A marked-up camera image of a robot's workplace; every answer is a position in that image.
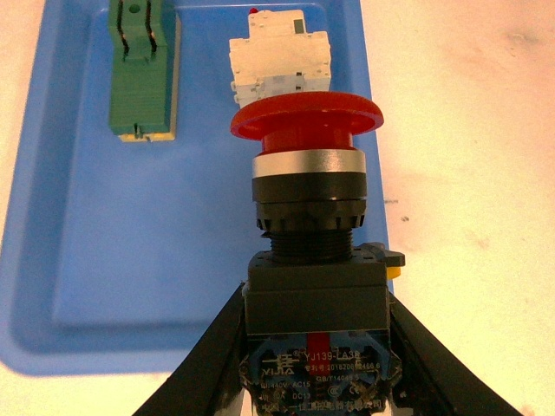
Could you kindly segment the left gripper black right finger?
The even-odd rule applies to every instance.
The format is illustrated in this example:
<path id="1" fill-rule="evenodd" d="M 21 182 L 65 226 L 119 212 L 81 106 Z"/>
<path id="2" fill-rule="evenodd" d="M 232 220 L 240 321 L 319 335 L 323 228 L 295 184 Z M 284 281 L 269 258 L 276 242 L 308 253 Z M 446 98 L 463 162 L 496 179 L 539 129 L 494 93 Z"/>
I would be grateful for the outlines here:
<path id="1" fill-rule="evenodd" d="M 392 415 L 519 415 L 451 353 L 391 292 L 382 376 Z"/>

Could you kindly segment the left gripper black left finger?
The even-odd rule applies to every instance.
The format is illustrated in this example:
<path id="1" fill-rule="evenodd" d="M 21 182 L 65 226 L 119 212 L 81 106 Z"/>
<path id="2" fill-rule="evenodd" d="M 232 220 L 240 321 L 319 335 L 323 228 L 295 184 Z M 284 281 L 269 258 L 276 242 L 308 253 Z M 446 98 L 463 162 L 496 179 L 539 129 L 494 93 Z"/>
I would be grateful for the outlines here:
<path id="1" fill-rule="evenodd" d="M 240 415 L 246 355 L 245 303 L 238 287 L 197 344 L 136 415 Z"/>

